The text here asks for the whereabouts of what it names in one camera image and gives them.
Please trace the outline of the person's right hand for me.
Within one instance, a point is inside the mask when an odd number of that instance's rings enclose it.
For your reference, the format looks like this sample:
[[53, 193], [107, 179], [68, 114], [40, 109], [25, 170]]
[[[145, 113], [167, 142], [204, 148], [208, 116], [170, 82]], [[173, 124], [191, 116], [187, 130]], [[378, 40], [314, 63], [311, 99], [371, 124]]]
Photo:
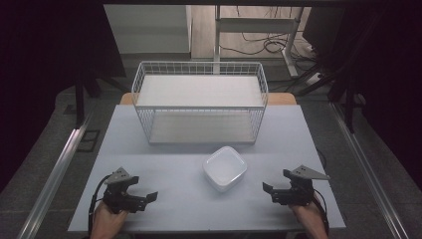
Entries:
[[314, 200], [306, 206], [291, 204], [289, 208], [311, 239], [328, 239], [322, 215], [318, 208], [318, 200]]

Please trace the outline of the white metal desk frame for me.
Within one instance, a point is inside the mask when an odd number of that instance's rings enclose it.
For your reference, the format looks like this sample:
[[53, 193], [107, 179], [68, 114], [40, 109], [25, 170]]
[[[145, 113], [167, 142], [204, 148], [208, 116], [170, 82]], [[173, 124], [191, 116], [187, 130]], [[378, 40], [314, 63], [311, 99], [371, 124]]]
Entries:
[[272, 33], [288, 34], [287, 44], [282, 50], [287, 69], [292, 78], [299, 76], [292, 58], [292, 48], [297, 36], [304, 13], [300, 7], [296, 16], [289, 19], [263, 19], [263, 18], [222, 18], [221, 7], [215, 6], [215, 46], [213, 61], [220, 61], [220, 34], [221, 33]]

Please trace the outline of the person's left hand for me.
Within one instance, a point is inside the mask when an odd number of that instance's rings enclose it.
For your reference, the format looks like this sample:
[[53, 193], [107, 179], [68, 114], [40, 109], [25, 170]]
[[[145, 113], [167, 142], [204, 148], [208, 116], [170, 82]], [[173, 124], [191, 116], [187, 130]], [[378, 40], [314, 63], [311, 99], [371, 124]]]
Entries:
[[101, 202], [95, 210], [90, 239], [113, 239], [122, 228], [127, 215], [128, 212], [125, 210], [114, 214]]

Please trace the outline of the white wire shelf rack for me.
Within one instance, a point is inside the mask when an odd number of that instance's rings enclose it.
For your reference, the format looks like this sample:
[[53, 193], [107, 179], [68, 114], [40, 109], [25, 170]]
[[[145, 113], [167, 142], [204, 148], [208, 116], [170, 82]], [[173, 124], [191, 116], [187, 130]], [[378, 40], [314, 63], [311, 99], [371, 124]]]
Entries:
[[268, 103], [256, 62], [142, 62], [131, 100], [147, 141], [254, 143]]

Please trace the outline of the dark curtain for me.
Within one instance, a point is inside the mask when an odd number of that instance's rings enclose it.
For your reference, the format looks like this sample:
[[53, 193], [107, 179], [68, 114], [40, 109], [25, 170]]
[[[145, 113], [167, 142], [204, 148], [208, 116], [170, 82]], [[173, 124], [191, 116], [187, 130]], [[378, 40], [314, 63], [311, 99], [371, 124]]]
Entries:
[[[384, 0], [352, 75], [363, 114], [422, 190], [422, 0]], [[368, 8], [313, 7], [304, 38], [338, 69], [368, 21]]]
[[0, 192], [55, 108], [81, 81], [123, 77], [104, 0], [0, 0]]

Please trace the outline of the white cabinet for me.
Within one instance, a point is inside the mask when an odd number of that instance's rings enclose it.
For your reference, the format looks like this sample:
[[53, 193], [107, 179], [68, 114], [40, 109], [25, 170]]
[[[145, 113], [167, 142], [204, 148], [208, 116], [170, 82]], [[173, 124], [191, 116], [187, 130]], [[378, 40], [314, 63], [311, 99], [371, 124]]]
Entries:
[[121, 54], [191, 52], [190, 5], [104, 4]]

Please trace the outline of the dark floor hatch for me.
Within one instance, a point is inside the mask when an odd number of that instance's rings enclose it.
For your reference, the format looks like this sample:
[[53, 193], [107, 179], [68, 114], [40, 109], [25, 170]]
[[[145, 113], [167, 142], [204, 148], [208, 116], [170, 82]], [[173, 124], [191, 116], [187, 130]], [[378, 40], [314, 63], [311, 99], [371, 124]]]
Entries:
[[99, 129], [86, 130], [78, 145], [77, 152], [93, 152], [98, 143], [100, 132]]

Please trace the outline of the white power strip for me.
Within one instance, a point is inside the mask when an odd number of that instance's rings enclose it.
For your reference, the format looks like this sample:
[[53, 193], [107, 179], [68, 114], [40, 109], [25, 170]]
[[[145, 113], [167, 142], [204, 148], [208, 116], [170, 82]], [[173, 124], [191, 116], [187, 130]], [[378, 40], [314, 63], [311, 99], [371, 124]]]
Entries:
[[311, 76], [308, 80], [306, 80], [306, 85], [311, 86], [318, 82], [323, 77], [323, 74], [321, 73], [315, 73], [313, 76]]

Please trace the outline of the aluminium rail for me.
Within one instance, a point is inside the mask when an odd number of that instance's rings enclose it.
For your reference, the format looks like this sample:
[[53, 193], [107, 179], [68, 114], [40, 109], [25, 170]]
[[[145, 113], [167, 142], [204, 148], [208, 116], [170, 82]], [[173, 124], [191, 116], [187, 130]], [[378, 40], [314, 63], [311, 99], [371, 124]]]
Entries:
[[329, 103], [331, 110], [334, 113], [334, 117], [345, 137], [345, 140], [353, 154], [356, 163], [360, 167], [363, 177], [374, 197], [378, 208], [393, 236], [394, 239], [409, 239], [409, 235], [403, 226], [402, 220], [400, 219], [393, 203], [387, 196], [384, 188], [382, 187], [379, 179], [377, 178], [372, 166], [370, 165], [366, 154], [364, 153], [361, 144], [356, 138], [355, 134], [347, 127], [344, 117], [345, 114], [342, 112], [341, 107], [338, 104]]
[[78, 145], [87, 130], [88, 124], [92, 120], [93, 114], [93, 112], [88, 113], [84, 117], [84, 120], [71, 131], [71, 134], [62, 149], [56, 164], [54, 165], [36, 202], [34, 203], [34, 206], [23, 224], [17, 239], [34, 239], [37, 235], [59, 186], [63, 181], [72, 158], [77, 151]]

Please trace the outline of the white square bowl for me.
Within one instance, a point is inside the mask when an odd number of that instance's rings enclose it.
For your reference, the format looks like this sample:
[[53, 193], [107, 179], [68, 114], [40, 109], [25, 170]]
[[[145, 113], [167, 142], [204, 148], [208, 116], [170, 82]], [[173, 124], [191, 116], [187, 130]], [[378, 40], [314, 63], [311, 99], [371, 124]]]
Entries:
[[225, 192], [242, 179], [248, 164], [233, 147], [223, 146], [203, 161], [202, 168], [210, 184]]

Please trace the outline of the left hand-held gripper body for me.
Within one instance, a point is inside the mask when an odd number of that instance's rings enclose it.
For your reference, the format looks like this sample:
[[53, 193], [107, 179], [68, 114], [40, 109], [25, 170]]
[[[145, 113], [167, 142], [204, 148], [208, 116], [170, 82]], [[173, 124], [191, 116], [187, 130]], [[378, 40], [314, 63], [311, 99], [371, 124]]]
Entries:
[[128, 187], [124, 185], [124, 182], [131, 177], [132, 175], [123, 167], [120, 167], [105, 180], [106, 189], [103, 202], [114, 214], [118, 214], [122, 210], [136, 213], [137, 211], [143, 211], [146, 207], [147, 201], [145, 197], [127, 193]]

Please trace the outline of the black stand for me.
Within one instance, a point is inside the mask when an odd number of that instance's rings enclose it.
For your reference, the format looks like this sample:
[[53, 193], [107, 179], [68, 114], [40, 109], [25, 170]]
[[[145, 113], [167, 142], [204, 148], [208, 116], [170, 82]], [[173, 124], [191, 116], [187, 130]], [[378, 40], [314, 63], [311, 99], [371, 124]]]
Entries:
[[81, 78], [78, 78], [75, 83], [75, 97], [76, 97], [76, 128], [80, 128], [85, 120], [85, 98], [84, 98], [84, 83]]

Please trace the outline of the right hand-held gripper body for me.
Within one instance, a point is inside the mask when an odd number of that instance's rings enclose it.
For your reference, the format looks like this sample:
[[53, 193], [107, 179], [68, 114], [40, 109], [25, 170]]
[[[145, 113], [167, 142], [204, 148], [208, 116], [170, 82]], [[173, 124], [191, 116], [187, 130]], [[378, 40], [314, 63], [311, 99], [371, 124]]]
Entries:
[[290, 189], [273, 189], [272, 201], [281, 205], [308, 205], [314, 198], [313, 180], [330, 180], [330, 177], [304, 165], [290, 170]]

